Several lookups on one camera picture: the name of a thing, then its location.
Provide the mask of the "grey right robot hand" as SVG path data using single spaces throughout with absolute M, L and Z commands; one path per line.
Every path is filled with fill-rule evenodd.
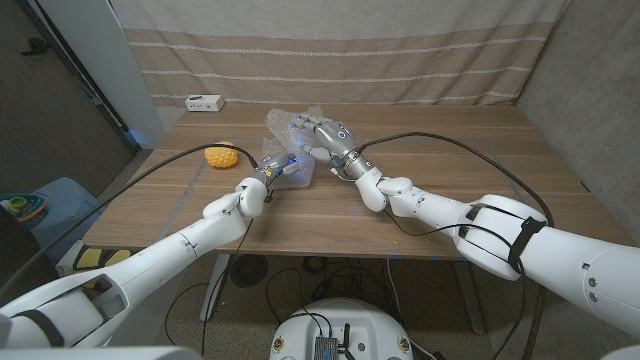
M 311 133 L 319 145 L 304 144 L 302 149 L 315 160 L 332 162 L 351 179 L 358 180 L 374 168 L 360 154 L 348 128 L 332 119 L 309 114 L 295 114 L 292 126 Z

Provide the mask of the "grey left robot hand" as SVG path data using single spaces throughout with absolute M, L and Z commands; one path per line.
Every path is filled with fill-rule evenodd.
M 280 176 L 292 175 L 299 169 L 300 163 L 294 154 L 278 152 L 259 161 L 251 177 L 269 187 Z

